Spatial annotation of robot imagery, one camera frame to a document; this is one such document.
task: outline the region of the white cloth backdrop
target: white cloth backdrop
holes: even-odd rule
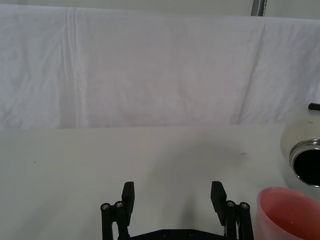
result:
[[[0,5],[0,130],[273,123],[319,76],[317,20]]]

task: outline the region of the white container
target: white container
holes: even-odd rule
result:
[[[285,180],[290,188],[320,200],[320,104],[293,109],[286,122],[281,137]]]

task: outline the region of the pink cup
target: pink cup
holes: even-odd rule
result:
[[[284,187],[262,190],[254,240],[320,240],[320,203]]]

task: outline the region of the metal rim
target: metal rim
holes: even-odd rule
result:
[[[289,154],[289,161],[290,161],[290,167],[293,170],[294,175],[304,184],[320,188],[320,185],[313,185],[308,182],[305,182],[296,172],[294,165],[297,157],[302,154],[303,152],[309,151],[309,150],[319,150],[320,151],[320,139],[309,139],[298,142],[296,145],[293,146],[293,148],[290,151]]]

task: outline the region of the white table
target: white table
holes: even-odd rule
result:
[[[1,132],[0,239],[101,239],[100,205],[121,200],[126,181],[135,183],[132,236],[165,228],[222,234],[211,182],[248,202],[254,219],[259,191],[286,185],[278,168],[283,127]]]

